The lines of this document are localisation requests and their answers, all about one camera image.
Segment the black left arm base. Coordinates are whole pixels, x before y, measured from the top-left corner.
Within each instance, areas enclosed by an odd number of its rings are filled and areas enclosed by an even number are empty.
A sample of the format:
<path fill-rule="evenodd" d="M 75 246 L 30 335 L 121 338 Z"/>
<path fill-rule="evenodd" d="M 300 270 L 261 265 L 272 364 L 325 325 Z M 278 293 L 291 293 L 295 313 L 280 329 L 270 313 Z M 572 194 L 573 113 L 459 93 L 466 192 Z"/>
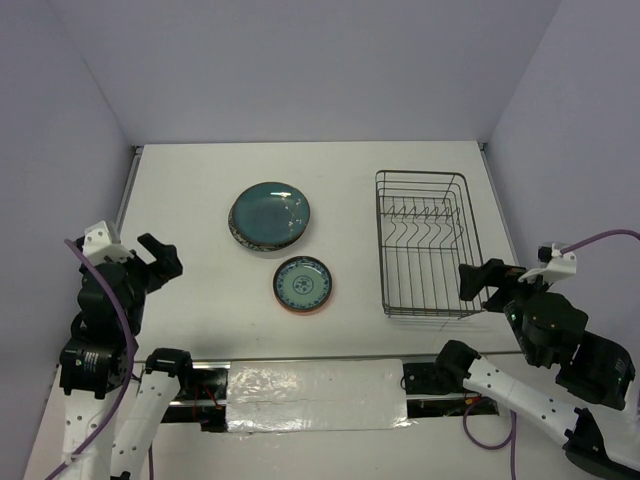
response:
<path fill-rule="evenodd" d="M 228 373 L 226 366 L 195 364 L 186 385 L 179 390 L 170 406 L 224 406 L 227 402 Z"/>

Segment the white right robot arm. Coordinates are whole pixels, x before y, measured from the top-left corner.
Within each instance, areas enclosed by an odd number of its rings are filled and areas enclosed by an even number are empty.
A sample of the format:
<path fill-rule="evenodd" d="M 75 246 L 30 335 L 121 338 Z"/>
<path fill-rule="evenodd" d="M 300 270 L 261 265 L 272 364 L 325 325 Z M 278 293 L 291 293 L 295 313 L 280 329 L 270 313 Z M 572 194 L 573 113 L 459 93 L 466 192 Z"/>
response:
<path fill-rule="evenodd" d="M 552 291 L 574 269 L 526 270 L 491 260 L 462 265 L 459 273 L 463 300 L 493 289 L 483 307 L 506 317 L 525 364 L 498 366 L 450 340 L 435 360 L 437 384 L 477 392 L 515 412 L 591 475 L 638 478 L 639 373 L 625 348 L 589 332 L 587 314 Z"/>

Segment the small teal patterned plate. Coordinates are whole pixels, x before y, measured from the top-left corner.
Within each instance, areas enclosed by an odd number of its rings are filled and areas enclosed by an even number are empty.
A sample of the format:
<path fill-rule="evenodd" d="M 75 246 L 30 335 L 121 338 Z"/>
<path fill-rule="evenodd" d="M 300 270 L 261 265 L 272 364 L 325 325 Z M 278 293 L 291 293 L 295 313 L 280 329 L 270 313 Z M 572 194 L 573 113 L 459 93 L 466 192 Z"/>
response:
<path fill-rule="evenodd" d="M 328 267 L 310 256 L 287 259 L 275 271 L 273 293 L 284 308 L 296 313 L 311 313 L 329 300 L 333 279 Z"/>

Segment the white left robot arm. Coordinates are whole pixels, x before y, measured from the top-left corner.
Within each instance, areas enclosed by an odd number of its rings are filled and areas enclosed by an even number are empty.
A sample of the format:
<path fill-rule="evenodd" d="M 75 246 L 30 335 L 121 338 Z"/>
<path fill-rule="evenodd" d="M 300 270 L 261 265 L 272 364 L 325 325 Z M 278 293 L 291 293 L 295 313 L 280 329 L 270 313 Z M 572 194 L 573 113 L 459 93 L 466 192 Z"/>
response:
<path fill-rule="evenodd" d="M 60 464 L 52 479 L 154 478 L 153 442 L 164 422 L 185 420 L 202 430 L 227 428 L 231 373 L 199 370 L 189 352 L 158 348 L 135 370 L 135 337 L 149 294 L 183 272 L 177 249 L 145 233 L 147 263 L 104 223 L 67 245 L 80 260 L 79 313 L 60 356 L 65 400 Z M 191 412 L 172 412 L 185 398 Z"/>

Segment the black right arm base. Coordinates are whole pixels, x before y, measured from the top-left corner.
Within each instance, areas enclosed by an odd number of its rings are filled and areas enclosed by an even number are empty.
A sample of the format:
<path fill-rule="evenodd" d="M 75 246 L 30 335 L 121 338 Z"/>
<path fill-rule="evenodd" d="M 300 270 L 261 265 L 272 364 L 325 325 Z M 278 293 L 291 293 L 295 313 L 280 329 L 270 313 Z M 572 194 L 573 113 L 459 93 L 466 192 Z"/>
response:
<path fill-rule="evenodd" d="M 466 400 L 483 394 L 463 386 L 466 370 L 442 366 L 435 361 L 402 362 L 400 386 L 409 400 Z"/>

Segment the large teal glazed plate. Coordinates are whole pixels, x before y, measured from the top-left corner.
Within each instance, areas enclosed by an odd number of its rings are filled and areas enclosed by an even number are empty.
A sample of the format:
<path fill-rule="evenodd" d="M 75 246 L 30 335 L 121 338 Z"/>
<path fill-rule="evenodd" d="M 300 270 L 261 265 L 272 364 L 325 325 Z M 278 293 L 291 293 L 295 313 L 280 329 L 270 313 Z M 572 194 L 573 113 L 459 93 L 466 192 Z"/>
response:
<path fill-rule="evenodd" d="M 311 205 L 297 188 L 262 182 L 245 189 L 230 211 L 231 225 L 248 243 L 280 248 L 301 237 L 311 219 Z"/>

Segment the small orange plate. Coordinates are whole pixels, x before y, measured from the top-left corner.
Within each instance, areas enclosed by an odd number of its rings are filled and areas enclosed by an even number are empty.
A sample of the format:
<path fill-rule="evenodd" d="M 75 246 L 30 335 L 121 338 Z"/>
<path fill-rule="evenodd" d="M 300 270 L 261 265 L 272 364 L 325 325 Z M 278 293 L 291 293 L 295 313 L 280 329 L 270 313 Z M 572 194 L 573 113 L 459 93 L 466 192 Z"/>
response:
<path fill-rule="evenodd" d="M 274 285 L 278 304 L 295 314 L 312 314 L 322 309 L 329 301 L 332 290 L 331 282 L 315 282 L 306 275 L 290 281 L 276 282 Z"/>

